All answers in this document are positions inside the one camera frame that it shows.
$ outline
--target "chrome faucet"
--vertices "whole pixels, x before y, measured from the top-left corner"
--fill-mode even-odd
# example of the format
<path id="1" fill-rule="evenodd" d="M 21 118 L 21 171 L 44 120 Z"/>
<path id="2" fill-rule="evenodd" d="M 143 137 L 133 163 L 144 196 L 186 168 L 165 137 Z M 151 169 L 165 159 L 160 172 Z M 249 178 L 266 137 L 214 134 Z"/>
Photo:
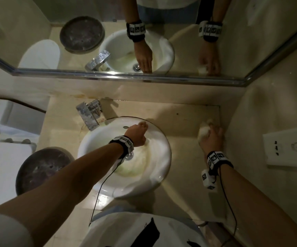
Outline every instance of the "chrome faucet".
<path id="1" fill-rule="evenodd" d="M 97 119 L 103 112 L 102 104 L 99 102 L 99 100 L 96 99 L 90 103 L 82 102 L 76 106 L 76 110 L 90 131 L 93 131 L 99 126 Z"/>
<path id="2" fill-rule="evenodd" d="M 99 71 L 99 67 L 105 63 L 105 61 L 107 60 L 107 58 L 109 58 L 110 55 L 110 52 L 108 52 L 107 50 L 103 50 L 97 55 L 97 57 L 93 58 L 90 62 L 86 64 L 85 69 L 88 72 Z"/>

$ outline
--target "hand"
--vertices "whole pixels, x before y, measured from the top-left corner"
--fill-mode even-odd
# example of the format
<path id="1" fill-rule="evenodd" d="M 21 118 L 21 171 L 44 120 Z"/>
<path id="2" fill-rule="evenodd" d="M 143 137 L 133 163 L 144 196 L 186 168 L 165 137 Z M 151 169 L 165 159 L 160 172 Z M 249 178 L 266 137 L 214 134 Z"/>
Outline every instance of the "hand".
<path id="1" fill-rule="evenodd" d="M 204 41 L 199 51 L 199 63 L 207 65 L 208 75 L 219 76 L 221 74 L 216 42 Z"/>
<path id="2" fill-rule="evenodd" d="M 134 147 L 142 146 L 146 141 L 144 134 L 146 133 L 147 129 L 148 125 L 145 121 L 142 121 L 139 122 L 138 125 L 132 125 L 129 127 L 124 135 L 132 140 Z"/>
<path id="3" fill-rule="evenodd" d="M 145 40 L 134 43 L 135 56 L 143 73 L 152 73 L 152 50 Z"/>
<path id="4" fill-rule="evenodd" d="M 223 149 L 223 129 L 219 126 L 210 125 L 210 131 L 206 137 L 199 142 L 205 156 L 211 151 L 221 151 Z"/>

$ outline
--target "dark round lid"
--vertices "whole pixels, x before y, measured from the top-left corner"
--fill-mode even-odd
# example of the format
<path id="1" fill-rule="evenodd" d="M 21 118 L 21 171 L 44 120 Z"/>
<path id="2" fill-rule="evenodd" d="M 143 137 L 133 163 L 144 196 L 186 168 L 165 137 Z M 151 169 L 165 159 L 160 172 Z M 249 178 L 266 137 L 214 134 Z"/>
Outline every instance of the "dark round lid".
<path id="1" fill-rule="evenodd" d="M 101 22 L 90 16 L 68 21 L 60 31 L 60 41 L 70 52 L 84 52 L 96 47 L 104 38 Z"/>
<path id="2" fill-rule="evenodd" d="M 18 171 L 17 195 L 39 187 L 71 162 L 71 158 L 66 153 L 56 148 L 45 148 L 33 153 Z"/>

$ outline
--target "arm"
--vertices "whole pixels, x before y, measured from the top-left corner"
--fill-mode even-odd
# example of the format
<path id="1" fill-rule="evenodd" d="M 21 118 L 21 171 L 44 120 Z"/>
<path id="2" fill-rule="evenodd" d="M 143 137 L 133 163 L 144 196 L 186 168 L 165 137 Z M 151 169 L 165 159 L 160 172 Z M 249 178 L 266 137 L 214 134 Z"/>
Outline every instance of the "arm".
<path id="1" fill-rule="evenodd" d="M 141 146 L 146 130 L 147 124 L 141 122 L 128 128 L 125 135 L 135 147 Z M 43 246 L 122 153 L 118 143 L 102 146 L 73 161 L 43 185 L 0 205 L 0 214 L 20 222 L 35 246 Z"/>
<path id="2" fill-rule="evenodd" d="M 212 20 L 214 22 L 223 22 L 231 1 L 232 0 L 215 0 L 212 13 Z M 208 75 L 219 76 L 221 74 L 221 65 L 216 42 L 203 42 L 199 52 L 199 63 L 207 65 Z"/>
<path id="3" fill-rule="evenodd" d="M 127 23 L 139 20 L 136 0 L 120 0 Z M 145 40 L 134 43 L 134 50 L 137 62 L 143 73 L 152 73 L 153 54 Z"/>
<path id="4" fill-rule="evenodd" d="M 206 155 L 221 151 L 222 145 L 223 132 L 213 126 L 200 142 Z M 297 246 L 297 224 L 277 204 L 230 166 L 222 165 L 220 175 L 229 203 L 255 246 Z"/>

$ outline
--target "cable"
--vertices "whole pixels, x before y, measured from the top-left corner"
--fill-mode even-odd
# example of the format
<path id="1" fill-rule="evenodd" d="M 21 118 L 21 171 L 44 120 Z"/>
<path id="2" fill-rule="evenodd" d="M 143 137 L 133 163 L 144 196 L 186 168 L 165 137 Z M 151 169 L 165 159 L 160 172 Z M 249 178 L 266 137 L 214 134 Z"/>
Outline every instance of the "cable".
<path id="1" fill-rule="evenodd" d="M 225 190 L 224 190 L 224 187 L 223 187 L 221 166 L 219 167 L 219 180 L 221 181 L 221 186 L 222 186 L 222 190 L 223 190 L 223 193 L 224 193 L 226 202 L 228 203 L 228 205 L 229 205 L 229 207 L 230 207 L 230 210 L 231 210 L 231 212 L 232 212 L 232 215 L 233 215 L 233 217 L 234 217 L 234 220 L 235 220 L 235 222 L 236 222 L 236 226 L 234 227 L 234 232 L 233 232 L 232 237 L 230 237 L 228 240 L 226 240 L 226 241 L 221 245 L 221 247 L 223 247 L 223 246 L 225 246 L 229 241 L 231 241 L 232 238 L 234 238 L 234 236 L 235 236 L 235 234 L 236 234 L 236 231 L 237 231 L 238 221 L 237 221 L 236 216 L 234 215 L 234 212 L 233 212 L 233 210 L 232 210 L 232 208 L 231 208 L 231 205 L 230 205 L 230 203 L 229 203 L 228 197 L 226 196 L 226 193 L 225 193 Z"/>
<path id="2" fill-rule="evenodd" d="M 106 180 L 107 180 L 107 179 L 114 173 L 114 171 L 119 167 L 119 165 L 120 165 L 120 164 L 118 164 L 118 166 L 113 170 L 113 172 L 111 172 L 111 173 L 107 176 L 107 178 L 105 178 L 104 182 L 101 184 L 100 189 L 99 189 L 98 194 L 97 194 L 97 199 L 96 199 L 95 206 L 93 207 L 93 213 L 95 212 L 96 204 L 97 204 L 97 201 L 98 201 L 98 196 L 99 196 L 100 190 L 101 190 L 102 187 L 103 187 L 103 184 L 104 184 L 105 181 L 106 181 Z M 93 213 L 91 214 L 91 219 L 90 219 L 90 223 L 89 223 L 89 225 L 91 224 L 91 221 L 93 220 Z"/>

